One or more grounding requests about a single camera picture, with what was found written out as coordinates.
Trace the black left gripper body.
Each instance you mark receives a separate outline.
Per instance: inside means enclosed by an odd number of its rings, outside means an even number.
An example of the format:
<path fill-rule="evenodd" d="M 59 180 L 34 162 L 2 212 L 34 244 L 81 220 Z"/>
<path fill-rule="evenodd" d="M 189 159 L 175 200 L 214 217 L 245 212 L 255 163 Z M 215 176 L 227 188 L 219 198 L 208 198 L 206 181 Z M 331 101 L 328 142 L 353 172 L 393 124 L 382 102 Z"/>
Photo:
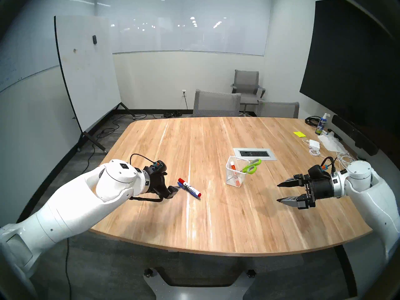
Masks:
<path fill-rule="evenodd" d="M 146 188 L 144 193 L 156 194 L 159 198 L 168 198 L 168 187 L 165 185 L 167 168 L 144 168 Z"/>

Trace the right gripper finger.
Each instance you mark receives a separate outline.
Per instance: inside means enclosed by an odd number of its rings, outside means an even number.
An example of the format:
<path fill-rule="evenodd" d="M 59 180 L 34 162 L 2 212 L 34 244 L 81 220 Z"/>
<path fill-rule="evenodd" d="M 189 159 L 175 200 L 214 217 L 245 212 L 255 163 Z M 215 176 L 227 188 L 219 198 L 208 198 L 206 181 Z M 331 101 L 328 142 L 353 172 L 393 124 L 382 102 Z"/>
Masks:
<path fill-rule="evenodd" d="M 285 180 L 277 185 L 277 187 L 293 188 L 305 187 L 308 184 L 308 174 L 295 174 L 292 178 Z"/>
<path fill-rule="evenodd" d="M 307 194 L 281 198 L 277 199 L 277 201 L 284 205 L 298 209 L 309 209 L 315 207 L 315 201 L 312 199 L 312 197 L 308 196 Z"/>

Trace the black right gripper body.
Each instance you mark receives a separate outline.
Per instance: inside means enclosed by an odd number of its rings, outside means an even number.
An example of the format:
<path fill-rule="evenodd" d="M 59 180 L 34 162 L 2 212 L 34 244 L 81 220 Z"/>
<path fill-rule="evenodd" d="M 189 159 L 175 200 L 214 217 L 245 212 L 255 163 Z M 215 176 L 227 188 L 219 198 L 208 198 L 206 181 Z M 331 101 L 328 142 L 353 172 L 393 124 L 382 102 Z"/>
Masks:
<path fill-rule="evenodd" d="M 331 179 L 305 179 L 306 201 L 305 209 L 316 206 L 320 199 L 334 197 L 334 188 Z"/>

